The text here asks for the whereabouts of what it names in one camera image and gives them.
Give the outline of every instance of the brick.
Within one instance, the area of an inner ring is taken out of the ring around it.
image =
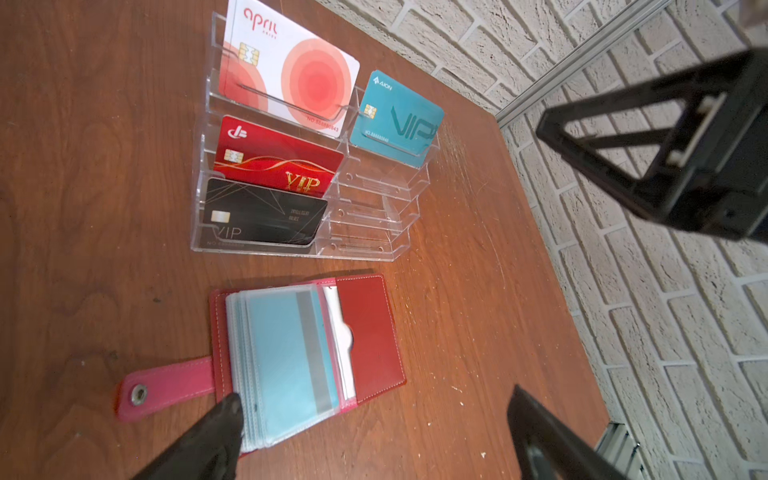
[[[544,213],[549,227],[552,229],[552,236],[557,245],[570,242],[575,239],[571,224],[565,216],[560,199],[554,192],[544,160],[539,155],[538,150],[526,148],[520,151],[520,157],[523,160],[525,169],[528,171],[531,185],[536,191],[538,203],[541,205],[541,211]]]
[[[406,60],[413,63],[415,66],[421,68],[423,71],[432,73],[435,69],[435,63],[427,59],[421,53],[406,47],[400,40],[397,40],[386,31],[382,30],[378,25],[374,25],[369,20],[362,17],[360,14],[352,10],[342,2],[336,2],[335,0],[317,0],[322,6],[328,8],[331,12],[336,13],[339,17],[344,18],[352,25],[355,25],[360,30],[364,31],[374,40],[377,40],[382,45],[386,46],[390,50],[404,57]]]
[[[440,25],[453,40],[459,40],[472,25],[472,17],[451,0],[414,0],[414,3],[426,18]]]
[[[563,16],[566,16],[581,4],[581,0],[554,0],[552,3]]]
[[[637,34],[647,52],[654,53],[671,42],[680,40],[680,32],[674,26],[666,11],[661,11],[647,20],[638,29]]]
[[[627,357],[619,343],[616,329],[608,318],[600,298],[598,285],[578,245],[560,250],[568,279],[574,287],[581,313],[587,320],[594,340],[598,345],[603,363],[606,365],[627,365]]]
[[[535,149],[536,147],[539,148],[541,155],[543,155],[544,160],[547,163],[549,173],[552,175],[552,180],[554,181],[554,186],[556,188],[565,187],[566,185],[572,184],[576,181],[573,168],[571,168],[571,166],[562,159],[559,153],[552,150],[543,141],[535,139],[534,143],[528,145],[525,150],[529,148]]]
[[[411,45],[442,62],[446,69],[475,90],[486,91],[494,83],[491,75],[413,11],[406,15],[397,30]]]
[[[584,73],[589,78],[595,91],[604,93],[609,91],[617,82],[621,82],[616,65],[608,54],[603,53],[592,61],[585,69]]]
[[[578,12],[574,13],[568,20],[568,28],[577,44],[590,38],[600,28],[598,15],[594,12],[592,5],[584,4]]]
[[[694,435],[677,407],[664,371],[658,364],[654,344],[641,325],[640,318],[632,308],[612,310],[611,318],[624,341],[624,350],[634,367],[634,374],[645,391],[650,410],[657,420],[661,434],[667,440],[670,451],[681,457],[699,458]]]
[[[581,338],[581,345],[584,346],[584,351],[587,353],[589,366],[592,367],[594,377],[598,381],[598,388],[603,396],[603,402],[605,402],[605,408],[608,411],[608,418],[612,422],[625,423],[627,420],[624,416],[624,410],[621,409],[621,405],[616,399],[616,392],[614,392],[614,386],[611,385],[607,372],[602,368],[600,352],[598,351],[598,346],[594,343],[594,337],[589,331],[589,327],[582,315],[574,315],[573,318],[579,338]]]
[[[498,84],[491,90],[485,92],[485,97],[496,105],[505,106],[515,99],[515,94],[503,84]]]
[[[768,273],[768,249],[765,245],[751,240],[718,240],[717,244],[737,276]]]
[[[460,95],[468,98],[469,100],[475,102],[480,107],[484,108],[486,111],[491,112],[492,114],[497,114],[499,108],[493,105],[490,101],[488,101],[487,98],[483,97],[476,91],[472,90],[467,84],[465,84],[463,81],[459,80],[454,74],[452,74],[449,71],[446,71],[444,68],[441,68],[440,71],[438,71],[435,74],[435,78],[440,80],[442,83],[446,84],[451,88],[453,91],[458,92]]]
[[[493,31],[495,37],[518,58],[528,53],[538,41],[520,24],[503,2],[498,0],[467,0],[476,14]]]
[[[619,133],[626,134],[634,131],[650,130],[650,124],[645,116],[638,110],[625,110],[610,115],[616,130]],[[635,176],[642,177],[653,162],[659,147],[630,147],[627,149],[632,163],[637,169]]]
[[[680,480],[713,480],[707,466],[701,463],[675,462]]]
[[[515,59],[502,50],[485,29],[476,28],[467,37],[464,46],[475,54],[479,61],[501,75],[514,94],[520,95],[533,83]]]
[[[565,97],[565,93],[563,92],[562,88],[555,88],[544,98],[543,102],[547,108],[551,108],[557,105],[567,104],[568,98]],[[576,138],[584,136],[581,125],[577,121],[569,121],[567,124],[565,124],[565,131]]]
[[[768,326],[768,282],[750,283],[744,289],[763,323]]]
[[[531,209],[531,211],[533,212],[533,218],[536,220],[536,224],[538,225],[538,230],[541,232],[541,238],[544,239],[544,245],[547,247],[547,252],[549,252],[549,260],[552,262],[552,266],[554,267],[554,274],[558,278],[560,288],[563,291],[563,296],[565,297],[565,304],[568,306],[568,311],[577,312],[579,307],[578,302],[576,301],[573,286],[568,280],[568,275],[566,274],[563,263],[560,260],[560,254],[558,253],[557,248],[555,248],[554,239],[552,238],[552,233],[549,230],[549,226],[547,225],[547,221],[544,218],[544,214],[541,212],[541,208],[539,207],[534,207]]]
[[[611,114],[611,120],[616,125],[616,130],[622,134],[628,134],[633,131],[650,130],[648,121],[636,108]]]
[[[733,285],[730,271],[717,254],[714,241],[693,233],[676,232],[688,266],[697,278],[704,299],[735,353],[762,354],[768,350],[768,333]]]
[[[567,104],[568,98],[565,97],[565,93],[563,93],[562,88],[555,88],[553,91],[549,92],[542,101],[544,102],[544,105],[546,105],[548,108],[551,108],[557,107],[558,105]]]
[[[568,190],[560,198],[563,200],[565,211],[568,212],[568,217],[576,229],[579,241],[584,247],[584,254],[594,272],[594,278],[598,282],[605,303],[627,301],[629,297],[624,283],[621,281],[621,276],[608,252],[605,240],[597,232],[597,225],[581,189]]]
[[[726,15],[734,25],[741,25],[739,22],[739,4],[728,8]],[[751,47],[768,47],[768,23],[762,22],[749,28],[740,26],[739,30],[746,36]]]
[[[624,162],[622,164],[617,165],[616,167],[619,170],[623,171],[624,173],[628,174],[630,177],[639,178],[639,176],[637,175],[637,170],[635,170],[632,162]]]
[[[515,145],[522,147],[533,141],[531,136],[531,129],[528,128],[528,124],[525,122],[523,115],[516,117],[510,124],[509,129],[512,134],[512,138],[515,140]]]
[[[699,58],[684,41],[673,46],[654,60],[661,74],[669,74],[674,71],[684,70],[698,65]]]
[[[637,168],[637,177],[642,178],[648,167],[654,162],[656,154],[659,153],[659,147],[630,147],[627,149],[632,163]]]
[[[541,114],[544,113],[544,109],[544,104],[539,101],[525,111],[525,118],[528,119],[528,125],[531,126],[532,131],[536,130],[538,122],[541,120]]]
[[[584,175],[579,174],[577,177],[600,228],[612,227],[627,221],[621,206],[616,200],[606,194],[600,187],[587,180]]]
[[[657,77],[658,73],[648,60],[645,50],[634,35],[629,35],[611,47],[624,83],[636,84]]]
[[[643,107],[648,122],[653,128],[672,127],[680,118],[682,110],[674,101],[663,101]]]
[[[741,372],[734,368],[717,327],[705,313],[701,301],[698,297],[684,296],[670,300],[670,308],[745,458],[752,462],[768,458],[768,423]],[[701,440],[701,433],[693,427]]]
[[[667,374],[715,478],[741,478],[739,452],[696,367],[668,366]]]
[[[763,413],[768,412],[768,360],[743,362],[741,371],[750,383]]]
[[[518,172],[520,183],[523,186],[523,193],[525,193],[525,198],[528,199],[528,205],[537,204],[538,200],[536,199],[536,193],[533,191],[531,181],[528,179],[528,172],[526,172],[525,167],[523,167],[520,155],[510,151],[509,156],[512,158],[512,163],[515,166],[515,170]]]
[[[547,0],[514,2],[513,8],[546,47],[552,60],[560,60],[574,49],[557,15],[549,8]]]
[[[632,292],[637,310],[643,316],[650,337],[662,360],[688,360],[690,352],[674,327],[674,320],[656,291],[650,268],[629,229],[617,230],[605,236],[613,250],[621,272]]]
[[[683,34],[705,60],[741,50],[741,43],[733,30],[717,14],[709,2],[675,0],[667,6]]]
[[[571,101],[589,98],[595,95],[595,91],[583,72],[573,74],[563,85],[563,90]],[[598,115],[581,120],[581,126],[588,135],[603,137],[616,134],[616,129],[607,115]],[[627,153],[621,148],[611,148],[610,150],[600,150],[611,163],[619,165],[629,160]]]
[[[594,0],[593,3],[603,23],[618,15],[627,5],[624,0]]]
[[[395,21],[395,17],[402,9],[402,2],[399,0],[382,0],[381,2],[377,0],[347,0],[347,3],[374,17],[381,22],[384,28],[389,27]]]
[[[632,214],[627,215],[627,218],[662,291],[675,292],[691,288],[693,283],[680,253],[672,243],[669,230]]]
[[[512,138],[512,130],[509,126],[502,128],[502,138],[504,138],[504,143],[507,145],[509,155],[512,156],[512,153],[515,151],[515,140]]]
[[[626,369],[611,369],[608,374],[627,415],[627,424],[632,430],[632,436],[641,445],[640,451],[645,459],[643,464],[650,477],[656,480],[676,478],[674,467],[664,448],[664,439],[661,438],[654,417],[648,411],[637,380],[631,371]]]
[[[554,62],[549,59],[546,51],[537,48],[528,58],[523,60],[523,65],[528,73],[538,80],[554,67]]]

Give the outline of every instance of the wallet stitching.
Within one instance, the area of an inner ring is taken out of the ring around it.
[[[165,373],[165,372],[168,372],[168,371],[190,369],[190,368],[192,368],[194,366],[200,365],[201,363],[205,363],[207,360],[208,360],[208,358],[204,358],[204,359],[195,360],[195,361],[190,362],[190,363],[176,363],[176,364],[173,364],[173,365],[159,366],[159,367],[157,367],[157,369],[153,369],[154,372],[146,373],[146,374],[141,375],[141,378],[142,379],[149,379],[149,378],[151,378],[153,376],[157,376],[157,375],[160,375],[161,373]]]
[[[151,408],[149,408],[149,409],[146,409],[146,410],[144,410],[144,412],[143,412],[143,413],[144,413],[144,415],[147,415],[147,414],[149,414],[149,413],[154,413],[154,412],[156,412],[156,411],[158,411],[158,410],[162,410],[162,409],[164,409],[165,407],[167,407],[167,406],[169,406],[169,405],[172,405],[172,404],[174,404],[174,403],[179,403],[179,402],[181,402],[182,400],[186,400],[186,399],[189,399],[189,398],[192,398],[192,397],[196,397],[196,396],[200,395],[201,393],[209,393],[209,392],[210,392],[210,390],[209,390],[209,389],[202,389],[202,390],[200,390],[200,391],[198,391],[198,392],[188,393],[188,394],[186,394],[185,396],[179,397],[179,398],[177,398],[177,399],[171,399],[171,400],[168,400],[168,401],[166,401],[165,403],[163,403],[162,405],[158,405],[158,406],[156,406],[156,407],[151,407]]]
[[[216,302],[214,304],[214,313],[216,315],[216,343],[218,343],[219,346],[219,370],[221,371],[221,393],[224,394],[224,391],[227,389],[227,387],[224,385],[226,382],[226,379],[224,378],[224,362],[221,359],[221,322],[219,321],[219,300],[221,299],[221,296],[223,294],[219,292],[216,295]]]
[[[390,390],[390,389],[394,389],[395,387],[400,386],[400,385],[402,385],[403,383],[406,382],[406,372],[402,368],[402,359],[400,358],[400,348],[397,345],[397,334],[395,333],[395,319],[392,318],[392,309],[389,307],[389,298],[387,297],[387,294],[386,294],[386,285],[384,284],[384,277],[381,276],[381,275],[352,276],[352,277],[347,277],[347,278],[343,278],[343,279],[336,279],[336,283],[338,283],[338,282],[347,282],[347,281],[350,281],[350,280],[362,280],[362,279],[365,279],[365,278],[378,278],[379,280],[382,281],[382,289],[384,291],[384,299],[386,301],[386,309],[387,309],[387,313],[389,314],[389,326],[392,327],[392,337],[395,339],[395,353],[397,353],[397,361],[400,364],[400,375],[402,376],[402,380],[400,380],[399,382],[394,383],[394,384],[392,384],[392,385],[390,385],[388,387],[385,387],[385,388],[379,390],[376,393],[372,393],[371,395],[363,397],[361,400],[359,400],[358,403],[365,402],[367,399],[372,399],[373,397],[377,396],[378,394],[384,393],[384,392],[386,392],[387,390]]]

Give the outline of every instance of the red circle pattern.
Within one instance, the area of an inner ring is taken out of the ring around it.
[[[335,120],[352,94],[352,79],[338,48],[319,38],[299,42],[288,53],[281,77],[283,99],[321,118]],[[323,128],[307,114],[289,108],[305,127]]]
[[[221,93],[239,104],[266,111],[269,104],[267,97],[249,90],[266,92],[266,85],[261,74],[253,65],[240,61],[236,56],[227,53],[227,44],[224,46],[221,60],[221,77],[223,79]]]

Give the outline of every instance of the card holder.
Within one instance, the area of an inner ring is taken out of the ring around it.
[[[267,448],[406,383],[381,275],[210,295],[213,355],[131,373],[118,418],[238,392],[242,452]],[[135,394],[143,392],[136,403]]]

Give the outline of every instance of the black vip card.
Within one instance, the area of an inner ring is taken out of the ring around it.
[[[309,245],[328,202],[282,190],[211,178],[204,223],[223,240]]]

